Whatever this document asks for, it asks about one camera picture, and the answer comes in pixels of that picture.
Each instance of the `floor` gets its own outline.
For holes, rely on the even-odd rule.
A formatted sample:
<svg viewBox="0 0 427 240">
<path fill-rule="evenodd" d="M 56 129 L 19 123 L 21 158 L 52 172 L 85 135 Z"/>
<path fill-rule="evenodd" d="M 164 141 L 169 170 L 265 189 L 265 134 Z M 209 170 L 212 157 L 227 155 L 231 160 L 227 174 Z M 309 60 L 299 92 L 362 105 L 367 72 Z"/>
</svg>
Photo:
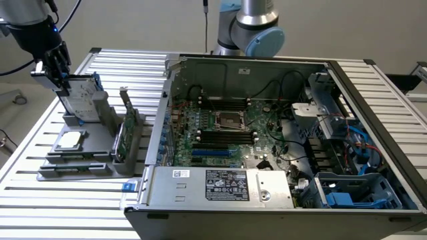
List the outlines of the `floor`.
<svg viewBox="0 0 427 240">
<path fill-rule="evenodd" d="M 15 89 L 21 90 L 27 97 L 27 104 L 0 103 L 0 129 L 7 132 L 13 142 L 20 144 L 56 95 L 39 84 L 0 83 L 0 94 Z M 0 152 L 0 168 L 8 158 Z"/>
</svg>

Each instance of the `metal frame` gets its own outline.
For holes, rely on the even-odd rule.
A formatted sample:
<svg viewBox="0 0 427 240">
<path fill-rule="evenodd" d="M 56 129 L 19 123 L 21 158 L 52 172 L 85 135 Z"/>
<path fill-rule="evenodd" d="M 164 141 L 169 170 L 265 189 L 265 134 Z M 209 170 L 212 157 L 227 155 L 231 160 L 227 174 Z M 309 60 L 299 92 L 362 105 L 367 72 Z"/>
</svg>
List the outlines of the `metal frame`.
<svg viewBox="0 0 427 240">
<path fill-rule="evenodd" d="M 119 113 L 124 113 L 125 108 L 117 89 L 127 85 L 135 107 L 140 112 L 148 114 L 144 128 L 147 131 L 143 132 L 133 178 L 68 182 L 36 181 L 36 171 L 44 161 L 41 158 L 51 149 L 48 145 L 55 142 L 56 134 L 64 125 L 63 114 L 59 113 L 64 109 L 56 98 L 0 170 L 0 239 L 140 239 L 120 210 L 123 197 L 120 191 L 123 183 L 141 178 L 151 129 L 156 120 L 159 97 L 164 87 L 165 55 L 167 53 L 161 52 L 103 49 L 100 52 L 88 54 L 76 71 L 77 74 L 93 71 L 100 74 L 109 94 L 108 102 Z M 285 58 L 320 60 L 319 58 Z M 367 86 L 388 88 L 388 84 L 363 60 L 324 60 L 337 61 L 396 143 L 404 143 L 407 138 L 402 137 L 402 133 L 398 132 L 400 128 L 396 128 L 398 126 L 390 128 L 390 125 L 419 125 L 419 120 L 410 115 L 384 114 L 384 111 L 388 110 L 382 107 L 391 104 L 402 105 L 400 100 L 396 99 L 391 90 L 380 92 L 367 90 Z M 411 156 L 408 159 L 423 178 L 427 179 L 427 161 Z M 135 204 L 136 200 L 136 193 L 125 195 L 127 204 Z M 305 221 L 308 216 L 301 217 L 301 221 Z M 427 229 L 410 234 L 427 234 Z"/>
</svg>

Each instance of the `warning label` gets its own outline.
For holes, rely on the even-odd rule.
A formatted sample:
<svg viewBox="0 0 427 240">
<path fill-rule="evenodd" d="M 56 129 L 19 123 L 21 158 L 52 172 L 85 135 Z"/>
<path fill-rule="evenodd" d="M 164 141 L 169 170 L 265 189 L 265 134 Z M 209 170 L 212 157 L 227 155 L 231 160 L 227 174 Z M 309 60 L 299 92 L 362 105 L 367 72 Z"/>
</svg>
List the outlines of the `warning label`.
<svg viewBox="0 0 427 240">
<path fill-rule="evenodd" d="M 205 199 L 249 201 L 247 171 L 205 170 Z"/>
</svg>

